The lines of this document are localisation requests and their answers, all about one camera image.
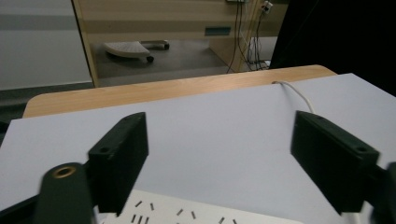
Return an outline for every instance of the gray floor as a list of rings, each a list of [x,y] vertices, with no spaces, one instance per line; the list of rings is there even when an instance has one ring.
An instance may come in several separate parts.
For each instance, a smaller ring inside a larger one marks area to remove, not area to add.
[[[145,44],[154,57],[121,58],[106,53],[96,45],[96,61],[101,86],[133,84],[186,77],[225,74],[228,66],[209,48],[207,40],[169,40],[170,49],[163,45]]]

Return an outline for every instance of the white wall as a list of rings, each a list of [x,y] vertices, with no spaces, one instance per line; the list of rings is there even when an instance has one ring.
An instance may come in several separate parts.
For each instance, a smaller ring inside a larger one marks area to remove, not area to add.
[[[0,0],[0,90],[92,82],[71,0]]]

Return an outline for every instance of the white tabletop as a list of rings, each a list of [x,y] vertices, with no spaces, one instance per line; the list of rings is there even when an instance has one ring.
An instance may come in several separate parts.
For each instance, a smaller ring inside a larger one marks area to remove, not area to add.
[[[294,82],[317,114],[396,161],[396,100],[352,74]],[[121,118],[146,112],[149,156],[135,188],[303,223],[339,217],[290,155],[295,110],[279,84],[11,122],[0,148],[0,210],[38,193],[53,166],[85,162]],[[364,205],[367,223],[369,204]]]

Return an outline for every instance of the floor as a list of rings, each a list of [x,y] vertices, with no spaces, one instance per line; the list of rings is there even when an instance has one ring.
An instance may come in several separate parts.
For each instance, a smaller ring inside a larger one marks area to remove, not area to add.
[[[144,44],[150,55],[154,57],[153,63],[149,63],[145,57],[131,59],[114,56],[107,53],[102,44],[95,45],[100,86],[227,73],[227,64],[209,48],[208,40],[168,40],[168,42],[170,49],[164,49],[163,45]],[[271,60],[275,42],[275,38],[262,38],[262,60]]]
[[[262,60],[271,60],[275,43],[275,37],[261,38]],[[146,58],[117,57],[107,53],[103,45],[94,46],[100,86],[214,76],[228,71],[225,62],[209,48],[207,40],[169,40],[169,44],[169,50],[163,45],[145,45],[154,57],[153,63],[148,63]],[[38,94],[90,88],[93,88],[91,83],[81,83],[0,91],[0,124],[8,125],[13,119],[20,119],[27,102]],[[5,133],[0,129],[0,146],[4,137]]]

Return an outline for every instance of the wall outlet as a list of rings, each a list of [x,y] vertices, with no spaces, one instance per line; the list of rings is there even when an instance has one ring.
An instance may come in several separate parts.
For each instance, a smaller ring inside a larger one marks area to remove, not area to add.
[[[134,189],[122,213],[108,215],[103,224],[302,224],[241,210],[197,203]]]
[[[265,14],[269,14],[270,11],[271,11],[271,8],[272,8],[273,6],[274,6],[274,5],[273,5],[270,1],[265,1],[264,4],[262,4],[262,11],[263,11]]]

